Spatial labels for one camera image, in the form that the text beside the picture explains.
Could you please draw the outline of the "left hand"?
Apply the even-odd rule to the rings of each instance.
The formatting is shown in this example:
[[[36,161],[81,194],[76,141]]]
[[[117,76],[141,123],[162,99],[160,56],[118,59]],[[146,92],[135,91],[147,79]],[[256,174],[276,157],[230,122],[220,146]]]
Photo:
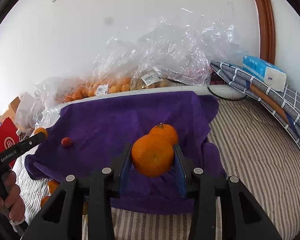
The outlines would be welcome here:
[[[8,196],[3,200],[0,196],[0,213],[4,215],[3,207],[10,209],[9,218],[13,222],[21,222],[25,216],[25,204],[20,196],[20,187],[16,184],[16,174],[7,172],[5,186],[10,189]]]

